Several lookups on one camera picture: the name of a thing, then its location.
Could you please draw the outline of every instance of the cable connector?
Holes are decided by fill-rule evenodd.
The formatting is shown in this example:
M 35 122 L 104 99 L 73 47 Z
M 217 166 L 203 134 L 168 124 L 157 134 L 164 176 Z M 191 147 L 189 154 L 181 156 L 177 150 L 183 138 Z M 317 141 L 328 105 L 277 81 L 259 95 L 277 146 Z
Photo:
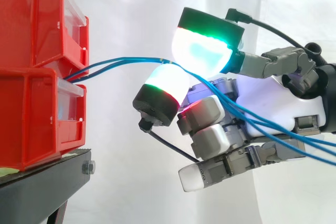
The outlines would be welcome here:
M 153 123 L 152 122 L 148 122 L 145 120 L 145 118 L 141 118 L 140 122 L 139 122 L 139 128 L 145 132 L 145 133 L 149 133 L 152 130 L 153 127 Z
M 253 20 L 252 16 L 233 8 L 227 11 L 225 19 L 246 24 L 250 24 Z

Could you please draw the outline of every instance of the black cable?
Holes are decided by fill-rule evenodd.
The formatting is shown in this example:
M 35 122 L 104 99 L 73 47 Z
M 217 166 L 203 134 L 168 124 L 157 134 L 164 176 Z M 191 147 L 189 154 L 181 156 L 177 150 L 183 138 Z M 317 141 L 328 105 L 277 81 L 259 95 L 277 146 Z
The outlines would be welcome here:
M 172 145 L 171 143 L 168 143 L 165 139 L 161 138 L 160 136 L 156 135 L 154 132 L 150 131 L 148 134 L 150 134 L 153 138 L 158 140 L 160 143 L 163 143 L 165 146 L 169 147 L 170 149 L 176 151 L 177 153 L 180 153 L 182 156 L 188 158 L 194 163 L 199 162 L 199 160 L 195 159 L 193 156 L 190 156 L 188 153 L 184 152 L 183 150 L 177 148 L 175 145 Z
M 293 46 L 297 47 L 297 48 L 302 48 L 306 54 L 308 55 L 308 57 L 310 59 L 312 59 L 313 61 L 315 61 L 316 66 L 323 66 L 326 65 L 327 62 L 326 60 L 321 56 L 321 52 L 313 52 L 309 49 L 307 49 L 306 47 L 303 47 L 302 45 L 300 45 L 299 43 L 297 43 L 295 40 L 293 40 L 291 37 L 287 36 L 286 34 L 284 34 L 283 32 L 279 31 L 278 29 L 267 25 L 261 21 L 255 20 L 255 19 L 251 19 L 250 22 L 252 24 L 255 24 L 257 26 L 260 26 L 276 35 L 278 35 L 279 37 L 281 37 L 282 39 L 286 40 L 287 42 L 291 43 Z
M 286 40 L 287 42 L 291 43 L 293 46 L 297 48 L 303 49 L 306 54 L 308 55 L 309 59 L 312 59 L 315 61 L 316 66 L 323 66 L 328 64 L 325 59 L 321 56 L 321 47 L 317 45 L 316 43 L 308 43 L 305 47 L 301 46 L 299 43 L 297 43 L 295 40 L 293 40 L 291 37 L 287 36 L 283 32 L 279 31 L 278 29 L 275 29 L 274 27 L 267 25 L 261 21 L 255 20 L 252 18 L 252 16 L 243 13 L 237 9 L 230 8 L 227 11 L 225 19 L 234 21 L 234 22 L 243 22 L 245 24 L 255 24 L 257 26 L 260 26 L 276 35 L 281 37 L 282 39 Z

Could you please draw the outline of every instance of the black connector plug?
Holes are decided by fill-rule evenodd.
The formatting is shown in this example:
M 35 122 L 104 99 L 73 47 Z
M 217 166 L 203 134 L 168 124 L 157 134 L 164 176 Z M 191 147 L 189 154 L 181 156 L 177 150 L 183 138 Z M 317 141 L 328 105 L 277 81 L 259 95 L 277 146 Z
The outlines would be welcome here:
M 233 8 L 230 8 L 227 11 L 225 19 L 234 22 L 243 22 L 246 24 L 250 24 L 251 21 L 253 20 L 252 16 Z

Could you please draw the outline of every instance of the black metal stand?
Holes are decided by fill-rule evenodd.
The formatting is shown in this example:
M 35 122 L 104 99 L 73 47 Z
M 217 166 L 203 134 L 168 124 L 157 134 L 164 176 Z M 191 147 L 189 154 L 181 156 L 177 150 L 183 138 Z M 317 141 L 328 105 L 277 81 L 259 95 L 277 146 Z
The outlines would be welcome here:
M 67 200 L 90 174 L 83 168 L 91 161 L 91 150 L 77 149 L 71 156 L 27 172 L 0 178 L 0 223 L 48 224 L 63 222 Z

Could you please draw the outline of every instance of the white fabric background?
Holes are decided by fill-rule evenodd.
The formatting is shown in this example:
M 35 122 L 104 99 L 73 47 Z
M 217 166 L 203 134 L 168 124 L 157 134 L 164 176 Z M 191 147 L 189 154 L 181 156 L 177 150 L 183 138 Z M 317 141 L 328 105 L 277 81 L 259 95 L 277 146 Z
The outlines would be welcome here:
M 318 42 L 324 58 L 335 62 L 335 12 L 336 0 L 261 0 L 260 18 L 303 46 L 311 41 Z M 258 53 L 287 45 L 268 31 L 259 30 Z M 325 140 L 336 141 L 336 138 L 326 134 Z M 334 167 L 305 158 L 266 166 L 253 173 L 264 224 L 335 223 Z
M 229 7 L 258 15 L 259 0 L 75 0 L 90 18 L 90 62 L 121 56 L 172 59 L 184 6 L 224 17 Z M 245 33 L 255 50 L 256 28 Z M 87 144 L 96 173 L 68 203 L 64 223 L 260 224 L 252 172 L 185 193 L 177 171 L 190 164 L 138 128 L 132 100 L 155 65 L 127 65 L 85 82 Z M 155 131 L 192 154 L 176 123 Z

